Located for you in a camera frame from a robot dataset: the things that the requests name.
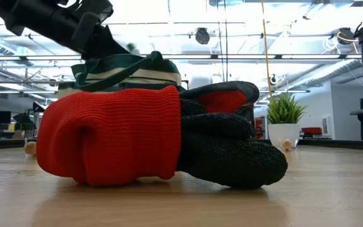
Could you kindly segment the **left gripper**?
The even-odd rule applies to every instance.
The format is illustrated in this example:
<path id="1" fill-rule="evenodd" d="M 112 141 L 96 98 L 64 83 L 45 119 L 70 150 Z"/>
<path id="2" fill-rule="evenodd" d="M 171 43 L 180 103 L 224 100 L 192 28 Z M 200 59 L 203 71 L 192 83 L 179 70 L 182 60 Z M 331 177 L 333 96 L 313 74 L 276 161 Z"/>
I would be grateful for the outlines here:
<path id="1" fill-rule="evenodd" d="M 129 51 L 113 39 L 101 24 L 113 14 L 109 0 L 42 0 L 52 10 L 49 21 L 57 32 L 53 40 L 76 52 L 82 59 L 101 59 Z"/>

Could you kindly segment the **cream and green gardening bag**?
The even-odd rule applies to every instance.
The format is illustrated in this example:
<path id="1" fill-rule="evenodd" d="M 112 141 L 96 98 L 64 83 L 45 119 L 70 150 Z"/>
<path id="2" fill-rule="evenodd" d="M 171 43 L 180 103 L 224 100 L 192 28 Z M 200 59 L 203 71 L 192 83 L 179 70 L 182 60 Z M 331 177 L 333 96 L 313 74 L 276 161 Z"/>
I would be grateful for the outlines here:
<path id="1" fill-rule="evenodd" d="M 117 54 L 101 59 L 90 59 L 71 67 L 75 81 L 58 86 L 59 99 L 88 91 L 111 93 L 129 88 L 160 90 L 174 86 L 182 90 L 182 77 L 176 65 L 163 59 L 158 51 L 146 57 Z"/>

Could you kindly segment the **wooden-handled hand fork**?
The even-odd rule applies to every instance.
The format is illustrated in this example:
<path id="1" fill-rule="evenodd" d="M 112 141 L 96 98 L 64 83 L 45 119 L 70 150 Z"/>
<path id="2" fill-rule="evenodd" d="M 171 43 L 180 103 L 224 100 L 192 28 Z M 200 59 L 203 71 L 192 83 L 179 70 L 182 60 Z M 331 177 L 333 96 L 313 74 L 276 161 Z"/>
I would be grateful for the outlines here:
<path id="1" fill-rule="evenodd" d="M 37 153 L 37 144 L 34 141 L 29 141 L 24 145 L 23 149 L 24 149 L 24 152 L 26 154 L 36 155 L 36 153 Z"/>

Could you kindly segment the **red and black garden glove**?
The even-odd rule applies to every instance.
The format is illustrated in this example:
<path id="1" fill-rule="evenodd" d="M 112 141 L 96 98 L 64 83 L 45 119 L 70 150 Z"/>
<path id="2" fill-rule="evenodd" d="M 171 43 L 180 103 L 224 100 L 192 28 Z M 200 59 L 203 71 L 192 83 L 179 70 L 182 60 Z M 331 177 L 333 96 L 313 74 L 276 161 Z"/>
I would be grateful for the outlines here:
<path id="1" fill-rule="evenodd" d="M 258 97 L 244 81 L 75 93 L 44 112 L 37 162 L 47 173 L 92 186 L 185 172 L 257 189 L 281 180 L 288 168 L 280 150 L 251 136 L 246 114 Z"/>

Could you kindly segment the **red cushioned seat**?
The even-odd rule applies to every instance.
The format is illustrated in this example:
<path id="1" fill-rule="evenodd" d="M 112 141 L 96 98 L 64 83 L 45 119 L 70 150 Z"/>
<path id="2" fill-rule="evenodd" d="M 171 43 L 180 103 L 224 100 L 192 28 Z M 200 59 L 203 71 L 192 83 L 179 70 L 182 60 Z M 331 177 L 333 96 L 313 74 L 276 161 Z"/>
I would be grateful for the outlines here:
<path id="1" fill-rule="evenodd" d="M 322 135 L 323 131 L 320 127 L 303 127 L 301 129 L 301 132 L 303 133 L 303 136 L 314 136 L 314 135 Z"/>

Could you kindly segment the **green plant in white pot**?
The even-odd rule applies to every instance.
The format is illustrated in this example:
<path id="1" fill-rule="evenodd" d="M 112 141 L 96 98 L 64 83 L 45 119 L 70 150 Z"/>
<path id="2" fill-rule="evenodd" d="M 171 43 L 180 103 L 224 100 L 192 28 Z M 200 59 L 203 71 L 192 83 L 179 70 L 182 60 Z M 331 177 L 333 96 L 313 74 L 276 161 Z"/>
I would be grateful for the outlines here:
<path id="1" fill-rule="evenodd" d="M 268 135 L 273 146 L 285 151 L 296 148 L 301 131 L 299 120 L 305 114 L 305 108 L 290 94 L 270 99 L 267 110 Z"/>

